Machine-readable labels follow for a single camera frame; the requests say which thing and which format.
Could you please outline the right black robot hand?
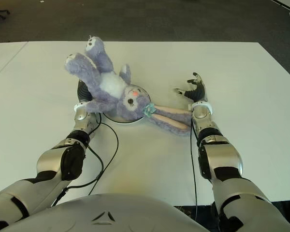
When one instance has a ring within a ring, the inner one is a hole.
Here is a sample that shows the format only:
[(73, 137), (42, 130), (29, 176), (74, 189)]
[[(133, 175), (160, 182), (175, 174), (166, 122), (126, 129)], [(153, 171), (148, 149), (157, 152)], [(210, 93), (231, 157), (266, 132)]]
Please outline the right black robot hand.
[(194, 89), (192, 90), (182, 90), (179, 88), (175, 88), (174, 91), (175, 93), (184, 96), (193, 102), (199, 102), (199, 101), (207, 101), (207, 96), (206, 96), (206, 90), (205, 90), (205, 85), (203, 83), (203, 80), (201, 76), (193, 72), (192, 75), (194, 76), (193, 79), (187, 80), (188, 84), (191, 84)]

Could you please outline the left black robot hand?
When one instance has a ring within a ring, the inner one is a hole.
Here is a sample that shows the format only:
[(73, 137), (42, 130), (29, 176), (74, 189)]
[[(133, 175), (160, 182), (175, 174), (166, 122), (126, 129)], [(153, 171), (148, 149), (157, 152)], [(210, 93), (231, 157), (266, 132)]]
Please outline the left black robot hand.
[(90, 102), (93, 99), (86, 84), (81, 80), (78, 81), (77, 97), (80, 103)]

